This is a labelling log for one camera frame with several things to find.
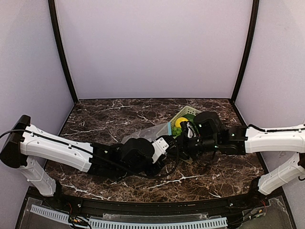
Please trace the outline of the clear zip top bag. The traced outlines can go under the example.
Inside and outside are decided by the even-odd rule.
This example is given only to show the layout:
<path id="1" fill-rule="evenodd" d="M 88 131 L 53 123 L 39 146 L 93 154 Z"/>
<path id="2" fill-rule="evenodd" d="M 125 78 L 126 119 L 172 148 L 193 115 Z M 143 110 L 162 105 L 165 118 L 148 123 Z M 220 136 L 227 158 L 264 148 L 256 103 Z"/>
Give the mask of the clear zip top bag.
<path id="1" fill-rule="evenodd" d="M 171 128 L 170 128 L 170 123 L 167 122 L 167 123 L 163 123 L 163 124 L 159 124 L 159 125 L 156 125 L 156 126 L 152 126 L 152 127 L 149 127 L 149 128 L 146 128 L 146 129 L 142 129 L 142 130 L 139 130 L 137 132 L 134 132 L 128 136 L 125 136 L 121 143 L 124 144 L 127 142 L 127 140 L 131 139 L 131 138 L 145 138 L 147 139 L 148 141 L 154 141 L 156 140 L 157 138 L 163 136 L 163 135 L 171 135 L 172 134 L 172 131 L 171 131 Z"/>

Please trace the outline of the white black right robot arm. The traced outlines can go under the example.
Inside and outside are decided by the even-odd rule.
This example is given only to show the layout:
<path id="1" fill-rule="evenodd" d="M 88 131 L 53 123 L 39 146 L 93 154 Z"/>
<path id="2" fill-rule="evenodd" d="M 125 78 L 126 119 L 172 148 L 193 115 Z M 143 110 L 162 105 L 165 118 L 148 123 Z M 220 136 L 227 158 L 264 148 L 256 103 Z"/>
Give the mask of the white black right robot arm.
<path id="1" fill-rule="evenodd" d="M 305 173 L 305 126 L 263 129 L 255 125 L 226 129 L 218 114 L 201 112 L 189 120 L 175 121 L 182 130 L 177 137 L 182 151 L 196 159 L 199 154 L 219 151 L 224 155 L 289 151 L 293 156 L 273 171 L 252 180 L 249 195 L 261 197 Z"/>

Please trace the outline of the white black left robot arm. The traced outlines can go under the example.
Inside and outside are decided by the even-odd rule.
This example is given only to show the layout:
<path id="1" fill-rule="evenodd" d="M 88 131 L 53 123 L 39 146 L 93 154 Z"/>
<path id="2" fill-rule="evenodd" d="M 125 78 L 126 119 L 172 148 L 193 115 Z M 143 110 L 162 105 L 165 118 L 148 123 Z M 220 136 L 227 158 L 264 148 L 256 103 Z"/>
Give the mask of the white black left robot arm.
<path id="1" fill-rule="evenodd" d="M 170 149 L 179 147 L 170 135 L 163 135 L 154 141 L 145 138 L 131 138 L 124 144 L 104 145 L 77 142 L 47 133 L 31 124 L 31 118 L 22 115 L 15 126 L 1 134 L 7 137 L 0 152 L 0 160 L 10 168 L 18 169 L 44 197 L 59 197 L 61 184 L 51 178 L 37 162 L 45 158 L 73 167 L 81 172 L 120 181 L 128 176 L 158 179 L 171 175 L 176 169 L 164 175 L 163 160 Z"/>

